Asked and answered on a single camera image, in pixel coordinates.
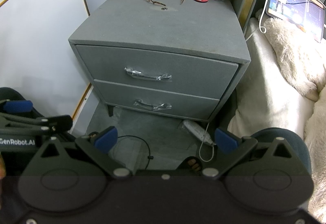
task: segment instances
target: nightstand leg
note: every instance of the nightstand leg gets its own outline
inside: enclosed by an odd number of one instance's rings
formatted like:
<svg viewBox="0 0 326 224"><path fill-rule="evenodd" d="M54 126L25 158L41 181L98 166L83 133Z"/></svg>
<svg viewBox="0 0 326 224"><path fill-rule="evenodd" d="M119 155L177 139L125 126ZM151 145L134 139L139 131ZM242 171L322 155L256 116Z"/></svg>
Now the nightstand leg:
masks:
<svg viewBox="0 0 326 224"><path fill-rule="evenodd" d="M109 117L113 116L113 108L114 108L114 106L108 105Z"/></svg>

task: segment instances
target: gray upholstered nightstand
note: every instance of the gray upholstered nightstand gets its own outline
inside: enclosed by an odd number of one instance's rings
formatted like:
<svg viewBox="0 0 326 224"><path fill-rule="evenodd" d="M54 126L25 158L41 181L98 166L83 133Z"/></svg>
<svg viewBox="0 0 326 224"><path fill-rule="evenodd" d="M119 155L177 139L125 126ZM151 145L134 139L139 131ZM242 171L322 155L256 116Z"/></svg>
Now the gray upholstered nightstand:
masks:
<svg viewBox="0 0 326 224"><path fill-rule="evenodd" d="M106 104L210 121L250 63L238 19L228 1L156 1L107 0L71 47Z"/></svg>

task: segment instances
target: tablet screen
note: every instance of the tablet screen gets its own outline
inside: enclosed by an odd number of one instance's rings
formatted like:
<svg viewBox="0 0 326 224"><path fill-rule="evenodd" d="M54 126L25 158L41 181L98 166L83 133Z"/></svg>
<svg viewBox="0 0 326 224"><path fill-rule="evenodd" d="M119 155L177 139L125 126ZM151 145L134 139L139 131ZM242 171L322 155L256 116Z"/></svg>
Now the tablet screen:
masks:
<svg viewBox="0 0 326 224"><path fill-rule="evenodd" d="M319 0L269 0L266 13L288 20L319 43L324 32L325 10Z"/></svg>

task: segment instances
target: drawer handle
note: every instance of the drawer handle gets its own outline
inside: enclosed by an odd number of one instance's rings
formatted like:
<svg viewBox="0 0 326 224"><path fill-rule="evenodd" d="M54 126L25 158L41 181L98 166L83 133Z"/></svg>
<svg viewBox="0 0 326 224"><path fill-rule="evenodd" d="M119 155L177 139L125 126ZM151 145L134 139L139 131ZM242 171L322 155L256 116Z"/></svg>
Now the drawer handle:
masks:
<svg viewBox="0 0 326 224"><path fill-rule="evenodd" d="M165 103L165 104L147 104L147 103L144 103L141 99L137 99L135 101L134 105L143 107L143 108L145 108L147 110L150 110L150 111L161 111L161 110L167 110L167 109L172 108L172 105L169 104L169 103Z"/></svg>
<svg viewBox="0 0 326 224"><path fill-rule="evenodd" d="M171 80L172 76L167 73L164 73L161 76L150 76L150 75L145 75L140 71L134 70L133 68L124 68L124 70L133 78L147 79L150 81L172 81Z"/></svg>

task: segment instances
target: white bedsheet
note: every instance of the white bedsheet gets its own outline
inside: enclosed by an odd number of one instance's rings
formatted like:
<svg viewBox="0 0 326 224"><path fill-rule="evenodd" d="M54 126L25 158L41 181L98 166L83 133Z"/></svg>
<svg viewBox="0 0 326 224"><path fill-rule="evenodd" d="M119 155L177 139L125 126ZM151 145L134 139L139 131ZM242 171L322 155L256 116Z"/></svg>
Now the white bedsheet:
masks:
<svg viewBox="0 0 326 224"><path fill-rule="evenodd" d="M258 28L251 18L246 37ZM304 126L314 102L301 96L282 77L276 54L267 38L256 31L247 41L251 63L236 87L238 108L228 131L244 137L269 127L286 128L304 138Z"/></svg>

